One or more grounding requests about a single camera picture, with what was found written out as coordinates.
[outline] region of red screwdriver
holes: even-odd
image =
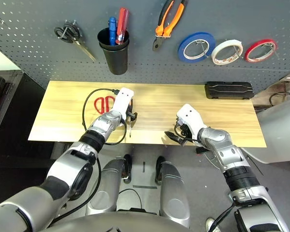
[[[124,41],[124,35],[126,31],[127,20],[129,17],[129,10],[127,8],[121,7],[119,11],[119,20],[117,28],[117,44],[122,44]]]

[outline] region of wooden table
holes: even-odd
[[[29,140],[78,141],[84,133],[81,124],[83,102],[97,88],[126,87],[134,91],[133,112],[137,121],[124,143],[177,145],[164,131],[173,131],[176,113],[185,104],[191,104],[207,126],[224,129],[231,134],[235,145],[266,147],[259,122],[250,100],[210,100],[203,85],[157,85],[130,83],[98,83],[50,81],[39,108]],[[98,91],[88,100],[85,121],[88,126],[99,116],[94,108],[98,97],[113,95]],[[123,127],[117,128],[108,142],[120,140]]]

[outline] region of black cable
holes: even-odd
[[[134,191],[134,192],[137,194],[137,196],[138,196],[138,198],[139,198],[139,201],[140,201],[140,208],[142,209],[142,208],[143,208],[143,205],[142,205],[142,203],[141,203],[140,196],[139,196],[139,194],[136,192],[136,190],[134,190],[134,189],[132,189],[132,188],[127,188],[127,189],[125,189],[125,190],[120,191],[119,194],[122,193],[122,192],[128,191],[128,190]]]
[[[235,206],[235,204],[232,203],[232,205],[229,208],[227,208],[225,211],[223,211],[223,213],[220,214],[219,217],[217,217],[217,219],[212,223],[212,226],[210,227],[208,232],[213,232],[214,229],[223,221],[223,219],[225,219],[227,217],[227,215],[229,215],[229,213],[232,211],[234,206]]]
[[[66,217],[66,216],[68,216],[68,215],[74,213],[74,212],[77,211],[78,209],[84,207],[84,206],[85,206],[85,205],[86,205],[86,204],[87,204],[87,203],[88,203],[88,202],[93,198],[93,196],[96,194],[96,192],[97,192],[97,190],[98,190],[98,187],[100,186],[100,182],[101,182],[101,172],[102,172],[102,171],[101,171],[100,160],[97,158],[96,161],[97,161],[97,166],[98,166],[98,179],[97,179],[97,184],[96,184],[95,189],[94,189],[94,191],[92,192],[92,194],[88,197],[87,200],[85,200],[82,204],[80,204],[80,205],[77,206],[76,208],[74,208],[74,209],[68,211],[68,212],[65,213],[65,214],[62,214],[61,216],[59,216],[59,217],[57,217],[57,218],[55,218],[55,219],[53,219],[53,221],[51,222],[50,225],[56,223],[57,221],[61,220],[62,218]]]
[[[261,173],[261,175],[264,175],[263,172],[261,172],[260,168],[256,165],[256,163],[252,160],[252,158],[247,155],[248,159],[255,165],[255,167],[258,169],[258,171]]]
[[[272,94],[272,95],[270,96],[270,98],[269,98],[269,101],[270,101],[271,106],[274,106],[274,105],[273,105],[273,102],[272,102],[272,98],[273,98],[273,96],[276,96],[277,94],[289,94],[289,95],[290,95],[289,92],[277,92],[277,93]]]
[[[85,108],[86,108],[87,102],[88,102],[90,96],[91,96],[93,93],[95,93],[95,92],[97,92],[97,91],[100,91],[100,90],[111,91],[111,92],[113,92],[115,95],[117,95],[117,94],[119,93],[119,91],[120,91],[120,90],[118,90],[118,89],[98,88],[98,89],[93,90],[93,91],[92,91],[92,92],[87,96],[85,102],[83,103],[83,107],[82,107],[82,125],[83,125],[85,131],[87,130],[86,122],[85,122]],[[115,143],[104,143],[105,145],[117,145],[117,144],[121,143],[121,142],[124,140],[124,138],[125,138],[125,136],[126,136],[127,125],[126,125],[126,122],[123,121],[123,120],[122,120],[121,123],[124,124],[124,134],[123,134],[123,137],[122,137],[118,142],[115,142]]]
[[[117,141],[115,143],[104,143],[105,145],[117,145],[117,144],[121,143],[124,140],[124,138],[126,136],[127,125],[126,125],[126,122],[124,120],[122,120],[121,123],[124,124],[124,134],[123,134],[123,137],[119,141]]]
[[[180,137],[180,138],[182,138],[182,139],[185,139],[185,140],[187,140],[187,141],[189,141],[189,142],[199,142],[197,139],[190,139],[190,138],[186,138],[186,137],[183,137],[182,135],[180,135],[177,131],[176,131],[176,128],[178,127],[178,124],[176,124],[175,126],[174,126],[174,131],[175,131],[175,133],[176,133],[176,135],[178,136],[178,137]]]

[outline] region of black pen cup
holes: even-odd
[[[126,31],[124,41],[120,45],[111,46],[109,42],[109,28],[101,30],[97,35],[98,42],[104,51],[109,70],[115,75],[124,74],[127,70],[127,47],[129,33]]]

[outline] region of pegboard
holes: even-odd
[[[190,0],[171,38],[152,51],[160,11],[165,0],[67,1],[0,0],[0,51],[46,88],[49,80],[202,84],[206,81],[248,81],[257,93],[290,72],[290,0]],[[168,16],[173,18],[179,1]],[[113,75],[97,41],[110,16],[120,7],[130,10],[128,71]],[[76,20],[83,40],[97,61],[93,63],[76,45],[64,43],[54,32],[65,20]],[[272,38],[276,56],[259,63],[244,59],[224,66],[211,58],[188,64],[178,59],[180,42],[197,31],[211,33],[216,44],[242,41],[244,52],[254,42]]]

